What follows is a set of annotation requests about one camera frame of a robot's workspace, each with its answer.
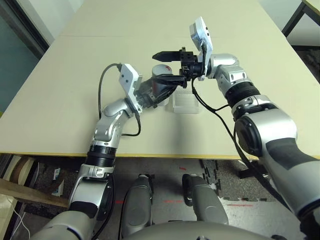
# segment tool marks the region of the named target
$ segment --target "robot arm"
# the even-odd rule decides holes
[[[203,34],[207,31],[204,23],[190,26],[191,38],[197,49],[202,50],[202,56],[211,43],[209,32]],[[319,234],[320,161],[298,149],[294,121],[267,96],[260,94],[238,59],[231,54],[212,54],[207,64],[205,57],[186,52],[184,47],[179,52],[159,52],[153,58],[162,62],[180,61],[180,75],[186,81],[202,80],[204,74],[216,79],[231,107],[241,148],[264,164],[277,191],[301,220],[301,230],[308,236],[314,232]]]

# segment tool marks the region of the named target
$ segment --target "beige table top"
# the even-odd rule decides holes
[[[238,57],[261,93],[296,122],[298,145],[320,156],[320,87],[255,0],[85,1],[0,118],[0,152],[85,156],[98,120],[97,90],[105,66],[132,64],[143,79],[159,62],[152,55],[181,47],[197,52],[189,24],[202,15],[215,53]],[[170,64],[178,73],[180,64]],[[103,106],[123,98],[113,69],[104,80]],[[214,79],[196,87],[213,107],[226,104]],[[141,115],[138,137],[122,137],[117,156],[238,159],[220,120],[173,113],[172,103]],[[221,111],[230,128],[230,109]],[[135,133],[130,119],[124,128]]]
[[[302,0],[307,4],[316,14],[320,15],[320,0]]]

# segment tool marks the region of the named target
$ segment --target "transparent container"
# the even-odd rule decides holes
[[[172,94],[173,111],[179,114],[198,114],[199,102],[192,93],[191,84],[187,88],[178,86]]]

